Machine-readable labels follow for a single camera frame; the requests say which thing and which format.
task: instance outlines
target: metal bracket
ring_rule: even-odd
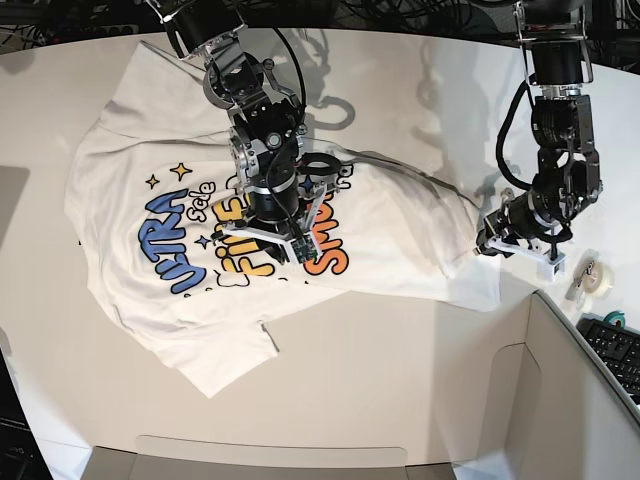
[[[584,292],[584,287],[582,286],[584,277],[586,277],[587,275],[591,275],[591,270],[593,269],[593,266],[595,264],[595,258],[591,258],[587,261],[586,265],[582,269],[582,272],[580,272],[580,275],[573,279],[573,283],[571,284],[571,287],[567,291],[564,298],[572,302],[575,302],[580,298],[580,295]]]
[[[566,259],[564,253],[558,252],[556,258],[551,260],[549,252],[542,253],[540,251],[541,248],[536,248],[534,243],[530,245],[532,245],[533,248],[530,249],[522,245],[512,245],[496,238],[487,241],[489,248],[535,260],[538,263],[538,276],[543,280],[553,282],[558,276],[564,274]]]
[[[582,53],[582,59],[585,62],[585,68],[587,70],[587,80],[583,81],[580,85],[563,85],[560,88],[565,90],[573,90],[580,88],[585,83],[593,82],[593,65],[589,58],[589,50],[587,48],[587,30],[586,30],[586,10],[584,7],[580,7],[577,12],[577,19],[575,28],[573,29],[548,29],[546,31],[539,31],[533,34],[527,29],[527,23],[525,18],[525,8],[522,2],[518,2],[514,8],[514,17],[516,20],[516,31],[518,32],[518,43],[522,51],[522,57],[524,60],[524,78],[528,85],[538,86],[537,82],[531,81],[529,58],[527,57],[527,44],[534,42],[572,42],[577,41],[580,43],[580,52]]]
[[[318,244],[318,240],[314,235],[312,228],[318,216],[320,205],[327,194],[327,185],[321,183],[316,189],[315,199],[307,210],[305,216],[298,220],[302,224],[303,240],[292,238],[291,234],[267,232],[251,227],[236,227],[235,222],[228,222],[222,226],[222,233],[225,235],[241,238],[253,238],[263,240],[268,243],[279,245],[285,252],[287,259],[294,265],[299,265],[309,260],[309,258],[299,258],[296,250],[300,248],[300,242],[309,247],[309,251],[316,255],[315,258],[322,256],[322,249]]]
[[[273,74],[274,67],[275,67],[275,63],[273,59],[267,58],[262,62],[262,64],[256,65],[254,69],[256,73],[264,73],[264,76],[267,77],[267,80],[269,81],[269,85],[271,86],[273,91],[281,93],[282,95],[284,95],[289,99],[289,101],[291,102],[291,105],[293,105],[295,108],[299,108],[300,100],[298,100],[298,96],[290,88],[284,87],[280,85],[280,83],[278,83],[278,80]]]
[[[266,152],[267,147],[258,139],[249,140],[246,132],[234,125],[229,135],[229,148],[236,165],[240,188],[244,190],[249,185],[250,179],[260,172],[258,155]]]

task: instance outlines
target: tape roll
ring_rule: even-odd
[[[613,280],[613,271],[604,263],[595,262],[591,274],[584,277],[582,284],[589,295],[601,298],[613,288]]]
[[[625,322],[625,318],[624,318],[624,313],[622,313],[619,310],[616,310],[615,312],[611,312],[609,315],[607,315],[606,317],[604,317],[604,321],[611,324],[611,325],[615,325],[617,327],[621,327],[624,328],[626,322]]]

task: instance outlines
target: black keyboard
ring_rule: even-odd
[[[622,387],[640,401],[640,334],[609,323],[583,318],[578,331]]]

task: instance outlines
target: black cable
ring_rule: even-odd
[[[504,6],[489,2],[489,6]],[[375,24],[383,31],[453,35],[459,37],[473,23],[475,3],[462,0],[342,0],[351,14]],[[486,38],[496,41],[501,38]]]
[[[291,61],[293,62],[293,65],[296,68],[296,74],[298,75],[298,82],[300,83],[301,101],[300,101],[298,119],[296,120],[296,123],[291,131],[291,136],[285,140],[283,145],[280,147],[280,150],[278,150],[278,152],[275,154],[275,156],[271,160],[271,163],[269,164],[269,168],[267,168],[267,173],[265,175],[265,183],[267,184],[267,189],[269,190],[269,194],[271,195],[271,198],[273,198],[273,201],[278,204],[278,206],[282,209],[282,211],[287,216],[287,223],[289,224],[289,227],[293,230],[295,237],[300,239],[302,238],[302,230],[300,229],[300,226],[295,222],[295,220],[293,219],[289,211],[282,204],[280,199],[276,196],[276,193],[273,190],[273,186],[271,185],[271,172],[273,171],[274,165],[278,163],[278,160],[280,159],[282,152],[284,152],[285,150],[288,150],[287,148],[288,143],[292,141],[294,142],[298,141],[296,138],[296,131],[298,130],[298,127],[300,126],[300,124],[304,121],[304,114],[307,108],[307,90],[304,84],[304,77],[302,75],[302,68],[300,67],[300,62],[298,62],[298,57],[296,57],[296,54],[293,51],[293,48],[291,47],[291,44],[288,42],[288,40],[285,38],[285,36],[282,34],[280,30],[278,30],[277,28],[274,28],[273,31],[276,32],[278,37],[280,37],[280,40],[282,40],[282,43],[284,43],[284,46],[286,47],[287,51],[289,52],[289,55],[291,56]]]
[[[280,150],[278,150],[278,152],[275,154],[275,156],[271,160],[271,163],[269,164],[269,168],[267,168],[267,173],[265,175],[265,183],[267,184],[267,189],[269,190],[269,194],[271,195],[271,198],[273,198],[273,200],[278,204],[278,206],[282,209],[282,211],[287,216],[287,223],[289,224],[289,227],[291,228],[291,230],[293,230],[294,236],[300,239],[302,238],[302,230],[300,229],[300,226],[295,222],[295,220],[289,213],[289,210],[285,208],[285,206],[282,204],[280,199],[276,196],[276,192],[273,190],[273,186],[271,185],[271,172],[273,171],[273,166],[280,159],[280,155],[282,155],[282,152],[287,150],[286,148],[288,146],[287,143],[291,141],[297,141],[295,137],[295,131],[292,132],[291,136],[284,142],[282,147],[280,147]]]
[[[31,42],[31,47],[29,48],[33,48],[35,45],[35,40],[33,38],[34,32],[37,30],[37,26],[36,25],[32,25],[31,27],[29,27],[27,29],[27,32],[25,33],[25,38],[24,41],[22,42],[22,49],[26,50],[27,49],[27,45],[29,44],[29,42]]]
[[[300,118],[298,119],[297,126],[299,126],[302,122],[304,122],[304,113],[307,108],[307,88],[304,84],[304,76],[302,75],[302,68],[300,67],[300,62],[298,62],[298,57],[296,57],[296,54],[294,53],[293,48],[291,47],[291,44],[289,43],[287,38],[282,34],[282,32],[279,29],[274,27],[273,31],[276,32],[278,37],[280,37],[280,40],[282,40],[282,43],[284,43],[284,46],[289,52],[289,56],[291,57],[291,61],[293,62],[293,66],[296,68],[296,74],[298,75],[298,83],[300,84],[300,110],[299,110]]]
[[[490,0],[468,0],[471,5],[482,8],[502,8],[508,7],[516,3],[517,0],[496,0],[492,2]]]
[[[509,111],[507,112],[507,116],[504,119],[502,128],[500,128],[500,132],[498,133],[498,140],[496,141],[496,160],[498,161],[498,168],[500,169],[500,172],[511,185],[526,191],[531,189],[531,184],[523,182],[522,180],[516,178],[513,173],[511,173],[511,170],[509,170],[509,166],[504,159],[503,149],[507,134],[509,133],[509,129],[511,128],[511,124],[513,123],[516,111],[518,110],[518,105],[520,105],[520,100],[522,100],[522,97],[524,97],[524,94],[528,89],[529,84],[526,81],[522,82],[518,87],[513,100],[511,100]]]
[[[535,103],[533,101],[533,95],[531,95],[531,88],[529,87],[528,84],[527,84],[527,98],[529,99],[529,105],[531,106],[531,110],[533,110]]]
[[[536,232],[536,237],[546,243],[550,243],[551,245],[557,243],[568,242],[573,238],[573,233],[571,233],[571,229],[567,225],[562,226],[562,230],[557,235],[549,235],[548,233],[540,230]]]
[[[312,163],[322,163],[324,167],[311,166]],[[342,162],[336,157],[327,153],[309,152],[305,153],[300,159],[298,172],[303,175],[318,175],[324,177],[327,175],[337,175],[342,168]]]
[[[4,28],[4,27],[1,27],[1,28],[2,28],[2,32],[0,32],[0,33],[4,33],[4,32],[5,32],[5,30],[7,30],[7,31],[8,31],[8,32],[7,32],[7,38],[5,38],[5,39],[2,41],[2,43],[0,43],[0,45],[6,45],[6,44],[7,44],[7,42],[8,42],[9,40],[11,40],[11,37],[13,37],[12,33],[16,33],[16,32],[18,31],[18,29],[20,28],[20,26],[17,26],[17,27],[15,27],[14,29]]]
[[[624,23],[627,27],[631,27],[631,28],[637,28],[637,25],[633,24],[633,21],[628,19],[628,18],[622,18],[622,17],[616,17],[616,22],[622,22]]]

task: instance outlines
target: white table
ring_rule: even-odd
[[[64,216],[63,194],[77,145],[142,38],[169,49],[164,35],[151,35],[0,57],[0,164],[29,170],[0,246],[0,328],[45,457],[77,476],[88,447],[135,450],[138,435],[158,435],[255,445],[400,446],[409,464],[474,458],[493,355],[522,341],[523,299],[539,285],[527,260],[503,263],[504,307],[491,314],[347,294],[273,322],[269,331],[280,357],[211,400],[108,321],[85,288],[86,263]],[[242,39],[258,58],[285,57],[270,31],[248,31]],[[323,42],[328,49],[319,48]],[[355,110],[348,127],[316,128],[316,137],[414,164],[470,194],[488,185],[487,206],[497,206],[496,192],[506,182],[493,151],[522,79],[518,51],[345,31],[310,31],[309,42],[296,39],[294,47],[309,90],[310,126],[344,120],[335,104]],[[296,85],[290,65],[279,74],[283,84]],[[633,195],[640,178],[640,77],[598,67],[595,76],[588,92],[605,191],[575,222],[575,240],[565,247],[568,270],[585,249],[601,252],[617,285],[594,311],[623,309],[628,325],[638,328],[634,234],[640,227]],[[342,100],[322,108],[330,97]],[[505,147],[523,179],[535,173],[536,150],[523,104]],[[562,301],[570,280],[546,290],[576,319]],[[345,318],[356,302],[359,313]]]

